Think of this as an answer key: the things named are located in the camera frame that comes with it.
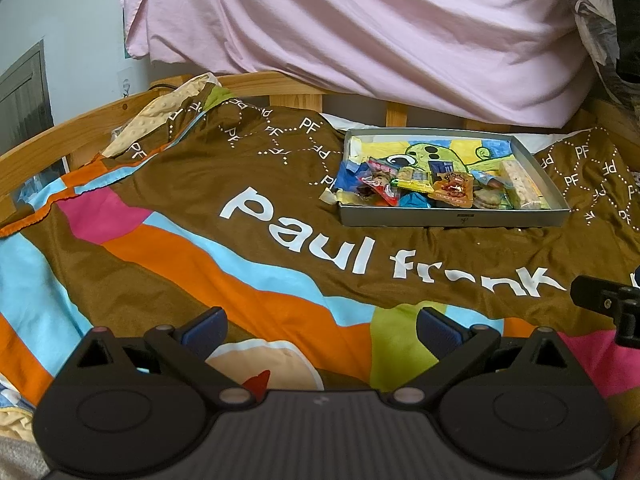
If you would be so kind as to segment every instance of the gray fabric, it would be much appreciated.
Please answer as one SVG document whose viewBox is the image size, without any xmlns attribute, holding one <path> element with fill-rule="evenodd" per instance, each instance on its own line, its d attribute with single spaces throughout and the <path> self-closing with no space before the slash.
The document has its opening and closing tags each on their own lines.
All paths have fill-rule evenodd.
<svg viewBox="0 0 640 480">
<path fill-rule="evenodd" d="M 625 81 L 617 72 L 621 57 L 618 45 L 620 24 L 616 24 L 613 0 L 569 0 L 569 3 L 582 43 L 609 97 L 626 112 L 640 132 L 640 83 Z M 628 50 L 623 54 L 630 58 Z"/>
<path fill-rule="evenodd" d="M 0 480 L 39 480 L 48 472 L 36 444 L 0 436 Z"/>
</svg>

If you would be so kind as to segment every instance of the paul frank blanket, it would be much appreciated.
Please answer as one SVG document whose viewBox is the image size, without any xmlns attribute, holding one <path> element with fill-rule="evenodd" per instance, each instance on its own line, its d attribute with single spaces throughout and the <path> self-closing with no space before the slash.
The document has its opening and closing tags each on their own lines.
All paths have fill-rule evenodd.
<svg viewBox="0 0 640 480">
<path fill-rule="evenodd" d="M 431 305 L 506 336 L 554 327 L 617 436 L 640 421 L 640 352 L 568 293 L 580 274 L 632 283 L 640 264 L 636 188 L 604 130 L 538 154 L 572 208 L 562 228 L 345 228 L 318 199 L 342 136 L 306 110 L 203 113 L 210 86 L 0 229 L 0 373 L 28 401 L 91 326 L 135 336 L 211 306 L 230 329 L 208 361 L 238 382 L 390 390 L 436 362 L 415 335 Z"/>
</svg>

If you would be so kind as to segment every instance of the black clip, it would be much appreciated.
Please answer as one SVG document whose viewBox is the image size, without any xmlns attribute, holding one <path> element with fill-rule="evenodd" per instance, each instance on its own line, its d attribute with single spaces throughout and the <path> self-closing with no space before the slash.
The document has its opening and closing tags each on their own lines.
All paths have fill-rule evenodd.
<svg viewBox="0 0 640 480">
<path fill-rule="evenodd" d="M 577 306 L 610 317 L 616 326 L 617 345 L 640 349 L 640 289 L 578 276 L 571 284 L 571 300 Z"/>
</svg>

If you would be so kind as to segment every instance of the wooden slat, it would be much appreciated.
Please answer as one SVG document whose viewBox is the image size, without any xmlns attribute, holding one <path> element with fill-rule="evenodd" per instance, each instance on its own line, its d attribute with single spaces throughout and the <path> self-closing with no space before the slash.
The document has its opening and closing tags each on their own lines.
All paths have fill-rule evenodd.
<svg viewBox="0 0 640 480">
<path fill-rule="evenodd" d="M 14 201 L 9 195 L 0 196 L 0 222 L 15 213 Z"/>
<path fill-rule="evenodd" d="M 315 86 L 301 83 L 280 72 L 255 72 L 251 74 L 223 75 L 220 84 L 238 97 L 289 94 L 331 94 Z"/>
<path fill-rule="evenodd" d="M 619 136 L 625 137 L 632 143 L 640 144 L 640 135 L 634 127 L 631 118 L 624 114 L 613 103 L 607 103 L 602 99 L 592 99 L 585 102 L 584 107 L 596 116 L 598 124 L 610 132 L 615 132 Z"/>
<path fill-rule="evenodd" d="M 0 155 L 0 196 L 10 193 L 28 178 L 65 155 L 104 138 L 106 133 L 134 117 L 158 97 L 149 90 L 96 108 L 54 126 Z"/>
<path fill-rule="evenodd" d="M 94 159 L 94 156 L 106 148 L 110 142 L 111 132 L 104 132 L 96 139 L 86 143 L 74 152 L 69 153 L 66 156 L 66 163 L 69 166 L 69 171 L 82 168 L 85 164 L 91 162 Z"/>
<path fill-rule="evenodd" d="M 494 134 L 507 134 L 511 131 L 510 124 L 483 123 L 482 121 L 476 121 L 474 119 L 465 119 L 463 121 L 463 128 L 473 132 L 491 132 Z"/>
<path fill-rule="evenodd" d="M 322 112 L 322 96 L 320 94 L 270 95 L 269 104 Z"/>
<path fill-rule="evenodd" d="M 407 105 L 389 101 L 386 103 L 386 127 L 404 128 L 406 126 Z"/>
</svg>

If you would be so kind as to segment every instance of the metal tray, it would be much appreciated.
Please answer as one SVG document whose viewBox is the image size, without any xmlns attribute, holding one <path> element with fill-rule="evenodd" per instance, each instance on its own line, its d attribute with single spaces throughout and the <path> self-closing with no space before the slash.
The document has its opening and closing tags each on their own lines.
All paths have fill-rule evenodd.
<svg viewBox="0 0 640 480">
<path fill-rule="evenodd" d="M 348 160 L 353 137 L 384 136 L 377 142 L 412 140 L 415 137 L 495 139 L 511 143 L 511 151 L 516 160 L 529 173 L 551 209 L 538 211 L 492 210 L 464 208 L 413 208 L 374 207 L 338 204 L 342 225 L 349 227 L 395 226 L 395 227 L 558 227 L 571 212 L 562 193 L 549 176 L 542 170 L 535 158 L 516 137 L 489 132 L 467 130 L 443 130 L 439 128 L 359 128 L 348 130 L 344 139 L 344 160 Z"/>
</svg>

